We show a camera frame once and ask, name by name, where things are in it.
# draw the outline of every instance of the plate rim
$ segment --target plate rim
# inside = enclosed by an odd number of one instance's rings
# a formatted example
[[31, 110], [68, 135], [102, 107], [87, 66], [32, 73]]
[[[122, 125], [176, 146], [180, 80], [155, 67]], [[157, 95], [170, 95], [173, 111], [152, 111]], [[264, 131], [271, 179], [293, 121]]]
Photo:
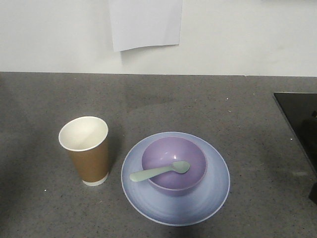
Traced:
[[[138, 146], [138, 144], [140, 144], [142, 141], [150, 138], [150, 137], [153, 137], [153, 136], [156, 136], [156, 135], [160, 135], [160, 134], [168, 134], [168, 133], [179, 133], [179, 134], [185, 134], [185, 135], [189, 135], [189, 136], [193, 136], [201, 141], [203, 141], [204, 143], [206, 143], [208, 146], [210, 146], [211, 148], [213, 148], [215, 150], [215, 152], [221, 157], [221, 159], [223, 160], [223, 163], [226, 167], [226, 171], [227, 171], [227, 175], [228, 175], [228, 188], [227, 188], [227, 192], [226, 192], [226, 195], [222, 201], [222, 203], [219, 205], [219, 207], [214, 211], [212, 212], [210, 215], [206, 216], [205, 218], [202, 218], [198, 221], [195, 221], [195, 222], [191, 222], [191, 223], [185, 223], [185, 224], [172, 224], [172, 223], [166, 223], [166, 222], [161, 222], [161, 221], [158, 221], [146, 214], [144, 214], [142, 211], [140, 211], [134, 204], [133, 202], [130, 200], [130, 198], [128, 197], [125, 189], [124, 189], [124, 186], [123, 186], [123, 168], [124, 168], [124, 164], [126, 162], [126, 159], [128, 157], [128, 155], [130, 154], [130, 152], [136, 147]], [[152, 135], [149, 135], [145, 138], [143, 138], [142, 140], [140, 140], [138, 143], [136, 143], [130, 150], [129, 152], [127, 153], [127, 155], [125, 156], [124, 158], [124, 161], [122, 163], [122, 167], [121, 167], [121, 186], [122, 186], [122, 189], [123, 189], [123, 192], [124, 192], [124, 195], [125, 197], [128, 199], [129, 203], [132, 205], [132, 207], [137, 210], [142, 216], [148, 218], [149, 220], [153, 221], [153, 222], [156, 222], [156, 223], [159, 223], [159, 224], [162, 224], [162, 225], [167, 225], [167, 226], [173, 226], [173, 227], [185, 227], [185, 226], [191, 226], [191, 225], [194, 225], [194, 224], [198, 224], [200, 222], [203, 222], [205, 220], [207, 220], [208, 218], [212, 217], [215, 213], [217, 213], [224, 205], [224, 203], [226, 202], [227, 198], [228, 198], [228, 195], [229, 195], [229, 191], [230, 191], [230, 172], [229, 172], [229, 169], [228, 169], [228, 165], [226, 164], [224, 158], [222, 157], [222, 155], [212, 146], [210, 145], [208, 142], [206, 142], [205, 140], [195, 136], [195, 135], [192, 135], [192, 134], [188, 134], [188, 133], [184, 133], [184, 132], [179, 132], [179, 131], [166, 131], [166, 132], [159, 132], [159, 133], [156, 133], [156, 134], [152, 134]]]

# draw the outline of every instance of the cup rim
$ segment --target cup rim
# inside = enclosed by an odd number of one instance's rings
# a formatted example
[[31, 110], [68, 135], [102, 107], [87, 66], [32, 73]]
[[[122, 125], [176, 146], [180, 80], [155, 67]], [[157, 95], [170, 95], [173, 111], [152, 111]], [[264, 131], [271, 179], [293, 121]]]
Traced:
[[[98, 119], [99, 121], [101, 121], [101, 122], [106, 126], [106, 133], [105, 133], [104, 137], [100, 140], [100, 142], [99, 142], [98, 144], [96, 144], [96, 145], [94, 145], [94, 146], [91, 146], [91, 147], [89, 147], [89, 148], [85, 148], [85, 149], [71, 149], [71, 148], [68, 148], [67, 146], [65, 146], [65, 145], [61, 142], [61, 133], [62, 133], [62, 131], [63, 131], [69, 124], [71, 124], [71, 123], [73, 123], [73, 122], [75, 122], [75, 121], [77, 121], [77, 120], [84, 119], [84, 118], [94, 118], [94, 119]], [[83, 117], [75, 118], [75, 119], [69, 121], [68, 123], [66, 123], [66, 124], [61, 128], [61, 130], [59, 131], [58, 141], [59, 141], [60, 145], [61, 145], [64, 149], [66, 149], [66, 150], [73, 151], [73, 152], [83, 152], [83, 151], [88, 151], [88, 150], [91, 150], [91, 149], [94, 149], [94, 148], [98, 147], [98, 146], [99, 146], [101, 143], [103, 143], [103, 141], [106, 139], [108, 133], [109, 133], [108, 125], [107, 125], [107, 123], [106, 123], [103, 119], [98, 118], [98, 117], [94, 117], [94, 116], [83, 116]]]

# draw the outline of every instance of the bowl rim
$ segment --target bowl rim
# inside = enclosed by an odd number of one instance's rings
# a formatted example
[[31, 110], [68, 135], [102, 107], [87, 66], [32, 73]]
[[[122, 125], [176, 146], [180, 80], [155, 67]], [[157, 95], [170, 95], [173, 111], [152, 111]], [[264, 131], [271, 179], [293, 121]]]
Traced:
[[[150, 145], [152, 145], [154, 142], [157, 142], [158, 140], [166, 139], [166, 138], [171, 138], [171, 137], [176, 137], [176, 138], [180, 138], [180, 139], [183, 139], [183, 140], [187, 140], [187, 139], [185, 139], [185, 138], [182, 138], [181, 136], [167, 136], [167, 137], [163, 137], [163, 138], [160, 138], [160, 139], [157, 139], [157, 140], [151, 142], [151, 143], [145, 148], [145, 150], [143, 151], [143, 154], [142, 154], [141, 167], [142, 167], [143, 170], [144, 170], [144, 168], [143, 168], [142, 161], [143, 161], [143, 155], [144, 155], [144, 152], [146, 151], [146, 149], [147, 149]], [[204, 173], [202, 174], [202, 176], [200, 177], [200, 179], [199, 179], [196, 183], [194, 183], [194, 184], [192, 184], [192, 185], [190, 185], [190, 186], [188, 186], [188, 187], [185, 187], [185, 188], [168, 188], [168, 187], [163, 187], [163, 186], [161, 186], [161, 185], [158, 185], [157, 183], [153, 182], [153, 181], [149, 178], [148, 181], [149, 181], [152, 185], [154, 185], [155, 187], [158, 187], [158, 188], [160, 188], [160, 189], [162, 189], [162, 190], [171, 191], [171, 192], [172, 192], [172, 191], [177, 192], [177, 191], [185, 191], [185, 190], [191, 189], [191, 188], [195, 187], [197, 184], [199, 184], [199, 183], [203, 180], [203, 178], [205, 177], [205, 174], [206, 174], [206, 172], [207, 172], [207, 167], [208, 167], [208, 161], [207, 161], [206, 154], [205, 154], [204, 151], [200, 148], [200, 146], [198, 146], [196, 143], [194, 143], [194, 142], [192, 142], [192, 141], [190, 141], [190, 140], [187, 140], [187, 141], [189, 141], [190, 143], [192, 143], [192, 144], [194, 144], [195, 146], [197, 146], [197, 147], [200, 149], [200, 151], [203, 153], [203, 155], [204, 155], [204, 159], [205, 159], [205, 164], [206, 164], [206, 166], [205, 166]]]

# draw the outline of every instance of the purple bowl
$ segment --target purple bowl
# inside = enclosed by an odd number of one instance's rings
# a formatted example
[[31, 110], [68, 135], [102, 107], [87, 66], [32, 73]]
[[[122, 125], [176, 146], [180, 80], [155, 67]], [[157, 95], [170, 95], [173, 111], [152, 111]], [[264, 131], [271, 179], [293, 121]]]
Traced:
[[142, 156], [144, 170], [169, 166], [176, 161], [190, 163], [184, 174], [169, 171], [149, 179], [159, 191], [168, 195], [184, 195], [203, 179], [207, 171], [207, 160], [203, 151], [193, 142], [171, 136], [152, 142]]

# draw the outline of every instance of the white wall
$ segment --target white wall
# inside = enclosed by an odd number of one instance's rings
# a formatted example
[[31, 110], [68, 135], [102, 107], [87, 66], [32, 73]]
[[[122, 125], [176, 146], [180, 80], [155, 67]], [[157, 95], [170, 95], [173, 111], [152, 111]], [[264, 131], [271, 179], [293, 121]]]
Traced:
[[317, 1], [184, 0], [179, 46], [114, 52], [107, 0], [0, 0], [0, 71], [317, 76]]

